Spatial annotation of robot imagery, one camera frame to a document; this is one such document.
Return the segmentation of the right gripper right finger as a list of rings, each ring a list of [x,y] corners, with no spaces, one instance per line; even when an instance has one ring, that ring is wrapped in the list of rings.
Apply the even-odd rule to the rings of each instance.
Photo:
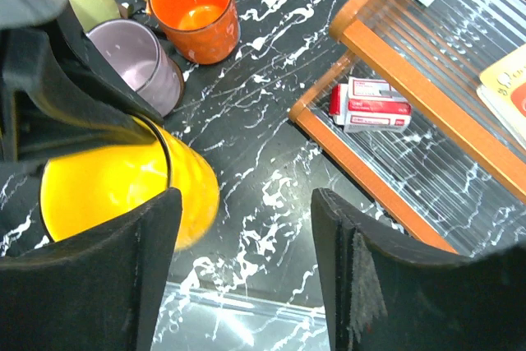
[[[362,213],[326,188],[311,226],[333,350],[522,350],[525,245],[470,258]]]

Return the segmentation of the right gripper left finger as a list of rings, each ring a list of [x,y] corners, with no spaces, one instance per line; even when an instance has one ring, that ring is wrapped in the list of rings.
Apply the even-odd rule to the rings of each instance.
[[[182,216],[173,187],[61,242],[1,260],[3,350],[148,350]]]

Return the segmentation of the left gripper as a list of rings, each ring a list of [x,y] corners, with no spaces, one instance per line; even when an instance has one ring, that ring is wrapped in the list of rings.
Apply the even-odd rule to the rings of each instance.
[[[111,68],[73,11],[51,21],[66,2],[1,0],[1,151],[6,161],[20,158],[23,135],[35,118],[31,112],[58,123],[58,146],[155,140],[148,123],[158,121],[159,112]],[[12,29],[25,26],[32,27]]]

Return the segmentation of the purple mug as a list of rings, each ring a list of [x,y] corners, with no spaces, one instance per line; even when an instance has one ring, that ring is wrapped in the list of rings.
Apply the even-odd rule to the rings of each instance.
[[[180,103],[184,80],[153,31],[132,20],[105,21],[87,32],[88,39],[118,75],[161,116]]]

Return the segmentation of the yellow mug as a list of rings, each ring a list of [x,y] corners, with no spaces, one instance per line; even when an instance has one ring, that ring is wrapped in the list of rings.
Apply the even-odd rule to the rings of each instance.
[[[198,242],[215,221],[219,184],[191,147],[147,121],[153,141],[107,145],[53,158],[44,166],[39,203],[48,236],[62,241],[133,210],[169,187],[182,195],[175,250]]]

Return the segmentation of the orange mug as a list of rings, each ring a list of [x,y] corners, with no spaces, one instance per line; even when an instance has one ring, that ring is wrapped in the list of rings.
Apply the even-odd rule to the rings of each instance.
[[[148,0],[148,8],[168,40],[192,62],[221,62],[239,42],[235,0]]]

